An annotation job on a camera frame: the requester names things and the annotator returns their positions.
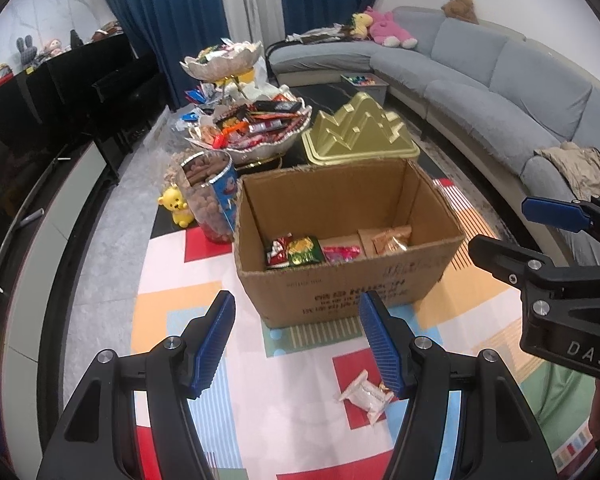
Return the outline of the white pastry packet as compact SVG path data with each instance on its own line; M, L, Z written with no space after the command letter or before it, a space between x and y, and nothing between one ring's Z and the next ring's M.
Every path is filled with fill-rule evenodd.
M392 392L383 393L379 386L368 380L368 370L362 370L338 396L339 402L349 401L360 408L366 414L370 426L378 422L393 399Z

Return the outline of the dark red snack packet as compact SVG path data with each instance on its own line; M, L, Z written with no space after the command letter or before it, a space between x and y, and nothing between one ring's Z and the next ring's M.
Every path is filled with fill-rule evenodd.
M272 240L265 252L266 268L268 270L285 269L290 266L288 246L291 241L292 235L290 233Z

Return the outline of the green cracker packet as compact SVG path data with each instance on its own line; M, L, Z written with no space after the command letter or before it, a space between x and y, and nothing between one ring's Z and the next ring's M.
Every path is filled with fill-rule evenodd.
M287 259L290 266L309 266L325 261L321 245L314 236L293 238L287 245Z

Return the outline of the gold fortune biscuits bag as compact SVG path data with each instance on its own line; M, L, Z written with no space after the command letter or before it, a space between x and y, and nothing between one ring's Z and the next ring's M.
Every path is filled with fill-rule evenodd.
M413 233L411 226L398 226L375 234L372 243L377 255L406 252Z

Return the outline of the red hawthorn snack packet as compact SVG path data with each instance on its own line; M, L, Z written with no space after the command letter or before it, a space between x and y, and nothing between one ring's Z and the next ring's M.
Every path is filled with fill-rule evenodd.
M322 252L328 263L350 262L362 255L362 249L358 245L323 246Z

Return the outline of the beige blanket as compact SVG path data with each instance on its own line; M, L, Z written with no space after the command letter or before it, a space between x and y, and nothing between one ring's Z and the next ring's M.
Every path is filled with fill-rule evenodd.
M578 200L600 197L600 150L580 148L569 141L552 148L541 148L535 155L547 159L567 181Z

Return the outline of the colourful patterned tablecloth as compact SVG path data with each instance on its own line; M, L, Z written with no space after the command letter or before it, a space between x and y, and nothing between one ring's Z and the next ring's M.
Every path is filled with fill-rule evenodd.
M154 208L140 274L132 351L181 333L222 289L235 297L235 324L211 387L189 403L213 477L380 478L405 403L391 403L371 422L343 399L358 374L380 381L358 318L271 330L238 280L230 246L210 243L200 229L176 228L161 207ZM520 350L518 292L475 268L464 250L424 300L393 314L446 350L498 352L541 425L560 478L574 478L592 460L594 382Z

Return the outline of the grey sectional sofa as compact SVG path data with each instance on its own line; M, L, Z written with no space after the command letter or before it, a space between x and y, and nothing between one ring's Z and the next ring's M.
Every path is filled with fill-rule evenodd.
M390 18L416 40L283 41L268 51L282 84L308 86L346 73L372 73L441 133L516 214L528 196L570 202L565 177L541 156L573 142L600 150L600 82L552 49L494 24L440 10L398 6Z

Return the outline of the gold mountain lid tin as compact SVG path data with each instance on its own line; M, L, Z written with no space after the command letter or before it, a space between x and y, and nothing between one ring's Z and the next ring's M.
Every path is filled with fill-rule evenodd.
M418 159L420 149L407 124L368 93L358 92L334 114L320 110L302 133L306 158L332 166L369 158Z

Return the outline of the grey tv cabinet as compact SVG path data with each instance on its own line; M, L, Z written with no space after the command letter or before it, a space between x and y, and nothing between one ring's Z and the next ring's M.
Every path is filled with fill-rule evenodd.
M0 356L0 409L7 461L19 479L33 479L42 460L38 432L38 362L50 292L69 236L102 172L105 159L91 143L65 155L40 187L18 229L24 252L14 258L15 283L6 287L6 327Z

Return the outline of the white plush tissue holder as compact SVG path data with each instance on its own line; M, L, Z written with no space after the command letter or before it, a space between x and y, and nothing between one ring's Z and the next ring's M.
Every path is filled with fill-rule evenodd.
M232 91L232 97L249 102L271 101L279 95L280 90L275 84L268 81L268 70L265 59L259 58L254 64L253 78L250 82L238 82L236 89Z

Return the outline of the pink plush toy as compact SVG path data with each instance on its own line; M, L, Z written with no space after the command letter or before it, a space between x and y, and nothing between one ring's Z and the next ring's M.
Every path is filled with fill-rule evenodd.
M375 44L405 50L412 50L417 46L417 39L394 20L391 12L380 13L369 6L365 13L372 19L372 24L368 26L368 36Z

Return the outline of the yellow plush toy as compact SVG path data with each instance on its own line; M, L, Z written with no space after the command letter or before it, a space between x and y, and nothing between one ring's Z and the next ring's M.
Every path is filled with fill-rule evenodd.
M373 25L373 21L374 19L370 14L353 14L350 37L355 40L366 40L370 34L370 26Z

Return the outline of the white sheer curtain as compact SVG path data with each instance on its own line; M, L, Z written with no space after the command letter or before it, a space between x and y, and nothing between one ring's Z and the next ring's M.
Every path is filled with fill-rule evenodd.
M231 40L268 47L286 37L282 0L222 1Z

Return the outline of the grey bunny plush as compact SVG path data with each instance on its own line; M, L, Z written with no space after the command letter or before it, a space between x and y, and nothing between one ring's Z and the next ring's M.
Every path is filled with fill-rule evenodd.
M38 55L38 48L33 44L31 35L18 37L16 47L20 55L20 65L22 68L27 68L32 65Z

